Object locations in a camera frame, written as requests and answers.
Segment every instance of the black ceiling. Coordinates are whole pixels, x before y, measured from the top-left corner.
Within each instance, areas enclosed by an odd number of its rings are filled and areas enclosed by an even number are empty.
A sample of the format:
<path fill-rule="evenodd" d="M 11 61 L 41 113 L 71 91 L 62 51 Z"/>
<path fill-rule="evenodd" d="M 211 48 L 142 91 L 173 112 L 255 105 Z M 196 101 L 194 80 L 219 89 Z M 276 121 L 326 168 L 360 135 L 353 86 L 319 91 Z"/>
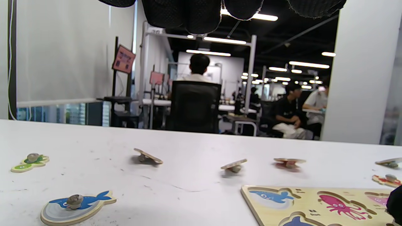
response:
<path fill-rule="evenodd" d="M 231 39 L 251 42 L 251 35 L 257 35 L 256 55 L 254 62 L 254 73 L 261 77 L 262 68 L 267 67 L 285 67 L 289 61 L 300 61 L 316 64 L 330 65 L 329 69 L 318 69 L 296 66 L 295 69 L 303 71 L 303 74 L 293 74 L 291 77 L 311 78 L 305 75 L 308 69 L 317 70 L 319 75 L 329 75 L 332 68 L 332 57 L 322 56 L 322 52 L 333 52 L 335 46 L 336 31 L 338 19 L 330 22 L 304 34 L 289 42 L 290 45 L 281 45 L 280 47 L 267 52 L 270 48 L 286 41 L 287 39 L 303 32 L 310 27 L 319 24 L 329 17 L 323 18 L 304 18 L 297 15 L 289 8 L 285 0 L 266 0 L 260 11 L 261 14 L 277 16 L 277 21 L 265 21 L 252 19 L 251 21 L 241 21 Z M 210 34 L 209 37 L 226 38 L 232 28 L 238 22 L 237 19 L 223 15 L 222 22 L 218 29 Z M 184 27 L 167 29 L 167 33 L 188 35 Z M 173 50 L 173 56 L 177 60 L 179 51 L 187 49 L 196 49 L 197 43 L 194 40 L 172 39 L 169 38 L 170 46 Z M 247 46 L 212 43 L 210 49 L 213 52 L 230 53 L 233 57 L 245 59 L 244 72 L 248 70 L 248 59 L 250 48 Z"/>

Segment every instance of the white shirt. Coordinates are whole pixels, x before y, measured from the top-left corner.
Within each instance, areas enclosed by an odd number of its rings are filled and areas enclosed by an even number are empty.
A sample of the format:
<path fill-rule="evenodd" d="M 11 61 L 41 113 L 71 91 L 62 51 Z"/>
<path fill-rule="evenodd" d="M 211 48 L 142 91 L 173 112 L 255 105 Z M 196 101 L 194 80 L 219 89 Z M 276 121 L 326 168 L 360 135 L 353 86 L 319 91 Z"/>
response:
<path fill-rule="evenodd" d="M 322 109 L 323 107 L 327 106 L 328 97 L 324 91 L 314 90 L 310 96 L 308 96 L 307 100 L 304 104 L 310 105 L 312 107 L 316 107 Z M 308 122 L 307 124 L 314 124 L 314 123 L 324 123 L 324 115 L 318 113 L 307 112 Z"/>
<path fill-rule="evenodd" d="M 188 76 L 185 76 L 181 79 L 178 79 L 177 81 L 194 81 L 194 82 L 211 82 L 211 83 L 216 83 L 214 81 L 209 80 L 207 77 L 203 76 L 202 74 L 191 74 Z"/>

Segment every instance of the black mesh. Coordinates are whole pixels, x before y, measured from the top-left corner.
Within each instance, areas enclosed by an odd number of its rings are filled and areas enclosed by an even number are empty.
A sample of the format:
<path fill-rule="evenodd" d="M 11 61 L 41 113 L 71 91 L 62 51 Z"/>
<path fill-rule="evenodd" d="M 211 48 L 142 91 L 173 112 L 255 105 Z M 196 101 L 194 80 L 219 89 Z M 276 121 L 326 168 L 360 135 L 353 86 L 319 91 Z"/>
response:
<path fill-rule="evenodd" d="M 134 3 L 135 3 L 135 0 L 99 0 L 99 1 L 106 3 L 108 5 L 111 5 L 111 6 L 121 7 L 121 8 L 130 7 L 130 6 L 134 5 Z"/>
<path fill-rule="evenodd" d="M 185 0 L 186 29 L 192 34 L 207 34 L 221 22 L 221 0 Z"/>
<path fill-rule="evenodd" d="M 303 17 L 330 16 L 343 8 L 346 0 L 287 0 L 290 8 Z"/>
<path fill-rule="evenodd" d="M 183 5 L 187 0 L 142 0 L 150 25 L 175 28 L 183 24 Z"/>
<path fill-rule="evenodd" d="M 402 225 L 402 186 L 391 192 L 387 201 L 387 212 L 394 217 L 397 224 Z"/>
<path fill-rule="evenodd" d="M 258 12 L 264 0 L 224 0 L 225 8 L 239 20 L 249 20 Z"/>

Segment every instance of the pink octopus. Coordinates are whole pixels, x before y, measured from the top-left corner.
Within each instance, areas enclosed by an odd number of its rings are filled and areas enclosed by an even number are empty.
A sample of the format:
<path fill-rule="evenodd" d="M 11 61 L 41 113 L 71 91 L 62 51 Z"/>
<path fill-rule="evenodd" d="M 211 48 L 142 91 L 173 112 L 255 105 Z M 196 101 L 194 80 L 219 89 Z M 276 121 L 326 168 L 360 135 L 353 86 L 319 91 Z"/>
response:
<path fill-rule="evenodd" d="M 329 195 L 320 195 L 320 198 L 330 206 L 327 206 L 327 208 L 333 208 L 330 210 L 332 211 L 338 211 L 338 214 L 340 215 L 342 212 L 345 213 L 346 216 L 353 218 L 354 220 L 365 220 L 366 218 L 364 217 L 364 214 L 367 214 L 368 218 L 371 218 L 371 216 L 366 213 L 366 212 L 359 212 L 357 210 L 362 210 L 360 207 L 358 208 L 353 208 L 346 206 L 345 203 L 343 203 L 341 200 L 329 196 Z"/>

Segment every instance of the ceiling light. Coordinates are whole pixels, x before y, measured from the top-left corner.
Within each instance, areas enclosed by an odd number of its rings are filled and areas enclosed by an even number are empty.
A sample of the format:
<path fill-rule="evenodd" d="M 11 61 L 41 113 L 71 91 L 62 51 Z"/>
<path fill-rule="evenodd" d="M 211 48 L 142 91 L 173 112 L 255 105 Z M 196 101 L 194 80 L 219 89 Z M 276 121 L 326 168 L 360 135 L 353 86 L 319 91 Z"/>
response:
<path fill-rule="evenodd" d="M 207 54 L 207 55 L 217 55 L 217 56 L 231 56 L 230 53 L 216 53 L 216 52 L 190 50 L 190 49 L 188 49 L 186 52 L 187 53 L 201 53 L 201 54 Z"/>
<path fill-rule="evenodd" d="M 230 13 L 226 9 L 221 9 L 221 14 L 222 15 L 229 15 Z M 270 16 L 270 15 L 264 15 L 264 14 L 259 14 L 256 13 L 251 19 L 260 19 L 260 20 L 266 20 L 266 21 L 276 21 L 278 19 L 277 16 Z"/>
<path fill-rule="evenodd" d="M 290 78 L 282 78 L 282 77 L 276 77 L 275 80 L 280 80 L 280 81 L 290 81 Z"/>
<path fill-rule="evenodd" d="M 271 70 L 271 71 L 287 72 L 286 68 L 269 67 L 268 69 Z"/>
<path fill-rule="evenodd" d="M 239 45 L 247 44 L 247 42 L 245 42 L 245 41 L 231 40 L 231 39 L 219 39 L 219 38 L 211 38 L 211 37 L 204 37 L 204 40 L 205 41 L 231 43 L 231 44 L 239 44 Z"/>
<path fill-rule="evenodd" d="M 290 61 L 289 64 L 291 65 L 297 65 L 297 66 L 305 66 L 305 67 L 312 67 L 312 68 L 329 68 L 329 65 L 325 64 L 312 64 L 312 63 L 304 63 L 304 62 L 296 62 L 296 61 Z"/>
<path fill-rule="evenodd" d="M 323 52 L 322 55 L 323 56 L 332 56 L 332 57 L 334 57 L 334 56 L 336 56 L 336 53 Z"/>

